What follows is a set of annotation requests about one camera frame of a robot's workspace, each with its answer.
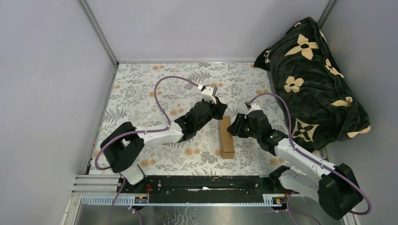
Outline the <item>brown cardboard box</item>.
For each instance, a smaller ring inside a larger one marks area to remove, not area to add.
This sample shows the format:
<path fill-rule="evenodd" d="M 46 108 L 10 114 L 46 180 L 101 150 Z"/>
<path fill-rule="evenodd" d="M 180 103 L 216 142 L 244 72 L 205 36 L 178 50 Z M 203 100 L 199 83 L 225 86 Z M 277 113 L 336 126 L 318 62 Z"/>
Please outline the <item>brown cardboard box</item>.
<path fill-rule="evenodd" d="M 230 116 L 223 116 L 219 124 L 220 133 L 220 151 L 223 159 L 233 159 L 235 148 L 232 135 L 227 131 L 231 125 Z"/>

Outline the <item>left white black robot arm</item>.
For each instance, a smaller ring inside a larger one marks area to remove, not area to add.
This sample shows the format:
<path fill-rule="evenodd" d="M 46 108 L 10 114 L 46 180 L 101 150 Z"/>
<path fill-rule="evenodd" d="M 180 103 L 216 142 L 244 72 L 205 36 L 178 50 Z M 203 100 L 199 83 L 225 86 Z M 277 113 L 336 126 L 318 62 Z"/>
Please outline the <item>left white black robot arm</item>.
<path fill-rule="evenodd" d="M 140 130 L 131 122 L 125 122 L 100 144 L 100 151 L 112 172 L 122 175 L 128 187 L 139 193 L 144 190 L 146 181 L 135 160 L 145 147 L 185 142 L 212 119 L 221 120 L 227 107 L 219 99 L 215 103 L 201 100 L 188 113 L 171 122 L 168 128 Z"/>

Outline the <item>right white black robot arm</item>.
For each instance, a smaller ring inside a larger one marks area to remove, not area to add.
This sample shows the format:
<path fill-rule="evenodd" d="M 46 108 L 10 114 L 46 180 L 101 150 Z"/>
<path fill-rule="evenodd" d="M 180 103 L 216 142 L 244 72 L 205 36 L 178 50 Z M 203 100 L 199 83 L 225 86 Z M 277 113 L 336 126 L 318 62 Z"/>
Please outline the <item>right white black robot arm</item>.
<path fill-rule="evenodd" d="M 319 203 L 333 219 L 342 219 L 364 200 L 352 169 L 346 164 L 326 162 L 289 140 L 288 135 L 273 129 L 261 110 L 237 114 L 227 128 L 232 136 L 253 138 L 259 146 L 283 158 L 301 173 L 280 166 L 269 175 L 269 187 L 275 193 L 285 189 L 298 192 Z"/>

